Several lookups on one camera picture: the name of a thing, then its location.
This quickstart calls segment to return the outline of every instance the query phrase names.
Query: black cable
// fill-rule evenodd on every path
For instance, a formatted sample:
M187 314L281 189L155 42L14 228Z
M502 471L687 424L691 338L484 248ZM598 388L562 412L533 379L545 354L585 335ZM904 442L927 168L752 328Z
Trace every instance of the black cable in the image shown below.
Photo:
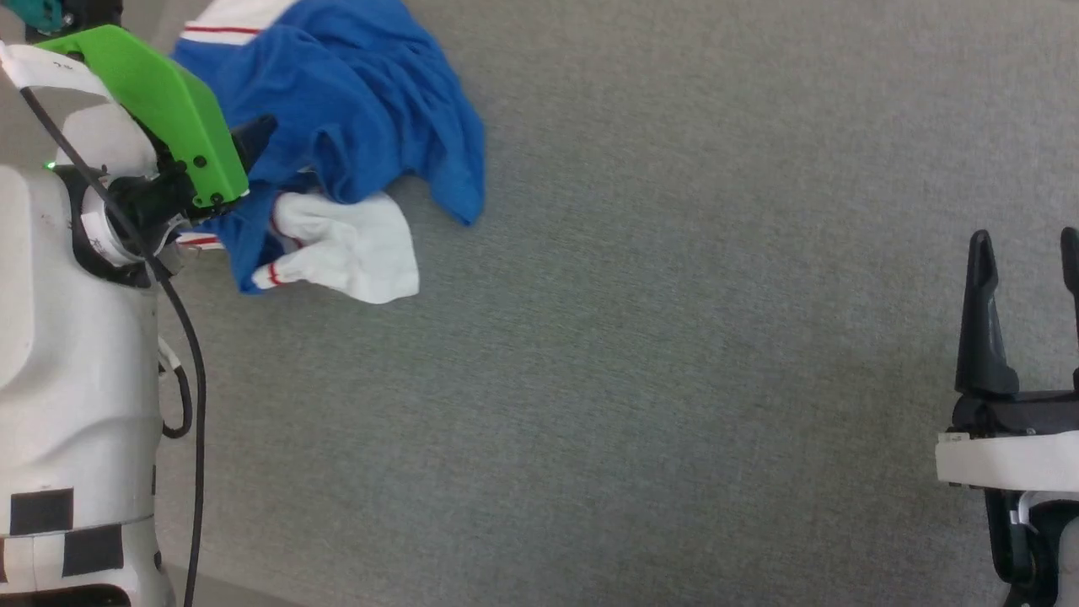
M179 428L169 428L164 422L161 423L161 433L166 439L182 439L191 431L191 386L188 384L188 374L183 368L173 370L176 381L180 385L180 404L183 408L183 422Z
M205 493L205 466L206 466L206 369L203 364L202 349L199 347L199 337L195 335L195 328L191 323L191 318L188 316L187 309L183 307L183 301L180 300L180 295L177 294L176 289L173 288L173 282L168 276L168 270L165 265L153 256L153 249L147 244L146 239L139 233L138 229L132 223L131 219L124 215L120 205L109 193L108 188L106 188L94 174L94 170L86 165L86 161L79 155L71 141L68 141L64 133L56 126L56 123L50 118L49 112L45 108L41 106L38 101L38 97L30 91L29 87L19 88L19 94L26 99L26 104L30 106L30 110L33 115L38 118L41 125L44 126L45 130L49 132L49 136L56 141L64 153L71 160L74 164L76 169L82 175L82 178L90 183L90 187L97 192L97 195L101 196L101 201L105 206L110 210L112 218L115 219L120 226L127 233L127 236L135 244L137 250L134 252L136 254L141 254L146 260L147 265L150 266L150 271L153 272L153 277L161 285L161 289L165 291L168 296L168 301L172 303L173 308L176 311L176 317L180 321L180 327L183 328L183 335L188 340L188 346L191 348L191 358L195 367L195 488L194 488L194 515L191 521L191 557L188 562L188 581L183 593L183 607L192 607L195 595L195 577L199 570L199 549L202 544L202 519L203 519L203 496Z

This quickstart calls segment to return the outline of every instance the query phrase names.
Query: gray carpet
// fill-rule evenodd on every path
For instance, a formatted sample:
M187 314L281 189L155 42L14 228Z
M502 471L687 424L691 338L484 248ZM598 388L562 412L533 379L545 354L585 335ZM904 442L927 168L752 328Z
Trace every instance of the gray carpet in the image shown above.
M396 183L422 286L385 307L183 273L205 570L319 607L998 602L932 447L974 229L1025 387L1079 361L1079 4L410 6L489 126L488 210ZM175 562L191 456L161 452Z

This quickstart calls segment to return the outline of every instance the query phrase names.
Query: blue cloth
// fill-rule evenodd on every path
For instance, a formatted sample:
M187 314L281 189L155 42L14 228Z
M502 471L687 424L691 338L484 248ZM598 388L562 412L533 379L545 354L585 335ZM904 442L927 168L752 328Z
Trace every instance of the blue cloth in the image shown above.
M245 292L260 290L255 268L282 254L270 216L302 168L341 203L414 173L462 223L483 209L483 124L398 0L301 0L245 45L181 39L173 57L209 85L229 126L265 113L278 122L250 194L199 227L221 239Z

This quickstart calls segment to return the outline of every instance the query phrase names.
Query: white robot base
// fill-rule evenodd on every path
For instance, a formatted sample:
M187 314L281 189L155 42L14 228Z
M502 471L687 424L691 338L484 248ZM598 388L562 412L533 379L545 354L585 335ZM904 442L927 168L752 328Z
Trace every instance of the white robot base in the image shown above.
M70 198L50 170L0 166L0 605L172 607L156 292L83 266Z

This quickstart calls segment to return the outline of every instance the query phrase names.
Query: black tape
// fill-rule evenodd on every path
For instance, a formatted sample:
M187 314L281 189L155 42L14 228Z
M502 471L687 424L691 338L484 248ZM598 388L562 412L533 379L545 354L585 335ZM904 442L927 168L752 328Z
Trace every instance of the black tape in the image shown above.
M74 489L55 489L11 496L9 535L32 536L69 532L74 521Z
M123 534L120 525L80 529L64 536L65 578L124 568Z

